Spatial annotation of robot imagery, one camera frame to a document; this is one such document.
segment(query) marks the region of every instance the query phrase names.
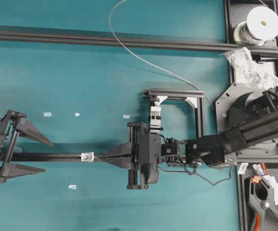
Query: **bolt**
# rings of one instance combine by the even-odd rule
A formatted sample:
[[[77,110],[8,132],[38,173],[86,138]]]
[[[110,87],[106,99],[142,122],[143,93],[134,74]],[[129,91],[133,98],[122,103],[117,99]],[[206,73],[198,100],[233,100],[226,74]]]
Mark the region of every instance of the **bolt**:
[[[266,201],[266,202],[264,203],[264,207],[265,207],[265,208],[269,208],[269,202]]]

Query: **white spool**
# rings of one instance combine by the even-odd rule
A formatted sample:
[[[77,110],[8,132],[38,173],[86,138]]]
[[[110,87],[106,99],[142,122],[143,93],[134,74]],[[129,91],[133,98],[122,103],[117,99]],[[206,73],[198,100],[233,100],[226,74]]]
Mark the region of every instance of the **white spool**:
[[[247,16],[247,21],[236,26],[233,38],[237,44],[248,44],[240,36],[240,27],[245,23],[251,36],[257,40],[262,40],[259,46],[264,45],[266,41],[272,40],[278,35],[278,15],[268,7],[258,6],[253,8]]]

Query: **teal table surface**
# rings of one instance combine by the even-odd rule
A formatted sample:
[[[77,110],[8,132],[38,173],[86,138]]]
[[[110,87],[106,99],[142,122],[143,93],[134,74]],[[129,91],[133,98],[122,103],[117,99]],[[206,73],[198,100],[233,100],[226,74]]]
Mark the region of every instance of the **teal table surface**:
[[[0,25],[108,32],[115,3],[0,0]],[[225,41],[222,0],[129,0],[117,8],[113,26],[123,33]],[[227,62],[217,52],[132,51],[193,82],[211,100],[229,85]],[[149,88],[191,89],[122,48],[0,41],[0,116],[8,109],[27,114],[55,144],[20,139],[24,152],[110,150],[127,140],[127,122],[147,121],[141,92]],[[205,110],[206,133],[214,134],[215,113],[207,102]],[[195,138],[188,104],[165,103],[162,112],[163,135]],[[195,176],[161,173],[149,190],[128,191],[127,171],[105,163],[27,165],[47,172],[0,185],[0,230],[239,230],[234,174],[213,187]],[[212,181],[228,176],[228,169],[198,171]]]

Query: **clear plastic bag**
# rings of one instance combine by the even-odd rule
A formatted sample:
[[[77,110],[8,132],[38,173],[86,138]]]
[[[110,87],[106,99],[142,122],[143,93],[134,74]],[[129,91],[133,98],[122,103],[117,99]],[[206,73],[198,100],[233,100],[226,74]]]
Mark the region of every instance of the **clear plastic bag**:
[[[257,88],[263,90],[278,86],[278,78],[262,70],[260,64],[252,60],[251,53],[246,47],[228,51],[223,55],[233,66],[237,83],[255,84]]]

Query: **cable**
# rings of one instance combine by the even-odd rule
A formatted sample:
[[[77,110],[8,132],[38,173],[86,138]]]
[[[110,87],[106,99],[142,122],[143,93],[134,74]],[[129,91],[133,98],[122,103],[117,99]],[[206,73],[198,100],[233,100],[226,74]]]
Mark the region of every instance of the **cable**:
[[[264,6],[267,7],[267,5],[262,0],[259,0],[259,2],[261,2]]]
[[[243,25],[240,26],[240,38],[245,43],[252,44],[252,45],[259,45],[265,42],[264,40],[257,39],[250,33],[247,27],[247,23],[244,23]]]
[[[162,134],[159,134],[159,135],[163,138],[164,143],[167,144],[166,138]]]
[[[230,168],[229,177],[228,177],[228,178],[221,179],[221,180],[217,181],[216,183],[211,182],[209,179],[205,178],[204,176],[202,176],[202,175],[200,175],[199,173],[196,173],[196,172],[190,172],[190,171],[188,171],[188,170],[187,170],[187,171],[172,171],[172,170],[163,169],[163,168],[161,168],[161,167],[159,167],[159,166],[157,166],[157,168],[158,168],[159,170],[161,170],[162,172],[185,173],[185,174],[188,174],[188,175],[191,175],[191,176],[192,176],[192,175],[196,175],[196,176],[200,177],[201,179],[205,180],[206,182],[208,182],[209,184],[215,186],[215,185],[217,185],[217,184],[219,184],[219,183],[221,183],[221,182],[223,182],[223,181],[226,181],[226,180],[230,180],[230,179],[231,179],[231,172],[232,172],[232,168],[233,168],[233,167]]]
[[[147,63],[147,64],[149,64],[149,65],[151,65],[151,66],[153,66],[153,67],[155,67],[155,68],[157,68],[157,69],[160,69],[160,70],[162,70],[162,71],[165,71],[165,72],[167,72],[167,73],[173,75],[175,78],[178,78],[179,80],[181,80],[181,81],[183,81],[183,82],[185,82],[185,83],[191,85],[191,86],[192,86],[193,88],[195,88],[196,90],[200,90],[200,89],[199,89],[198,87],[196,87],[194,84],[192,84],[192,83],[189,82],[188,80],[184,79],[183,77],[179,76],[178,74],[176,74],[176,73],[174,73],[174,72],[171,72],[171,71],[168,71],[168,70],[166,70],[166,69],[164,69],[164,68],[162,68],[162,67],[160,67],[160,66],[157,66],[157,65],[155,65],[155,64],[153,64],[153,63],[150,63],[149,61],[147,61],[147,60],[145,60],[145,59],[139,57],[139,56],[136,55],[134,52],[132,52],[130,49],[128,49],[128,48],[120,41],[120,39],[116,36],[116,34],[115,34],[115,32],[114,32],[114,30],[113,30],[113,28],[112,28],[112,25],[111,25],[111,18],[112,18],[112,14],[113,14],[113,12],[115,11],[115,9],[116,9],[119,5],[121,5],[122,3],[126,2],[126,1],[127,1],[127,0],[121,0],[120,2],[118,2],[118,3],[111,9],[110,14],[109,14],[109,16],[108,16],[108,24],[109,24],[110,30],[111,30],[113,36],[115,37],[115,39],[121,44],[122,47],[124,47],[130,54],[132,54],[132,55],[135,56],[136,58],[140,59],[141,61],[143,61],[143,62],[145,62],[145,63]],[[214,108],[212,102],[210,101],[210,99],[209,99],[206,95],[204,95],[204,96],[205,96],[206,100],[209,102],[209,104],[212,106],[212,108],[215,110],[215,108]]]

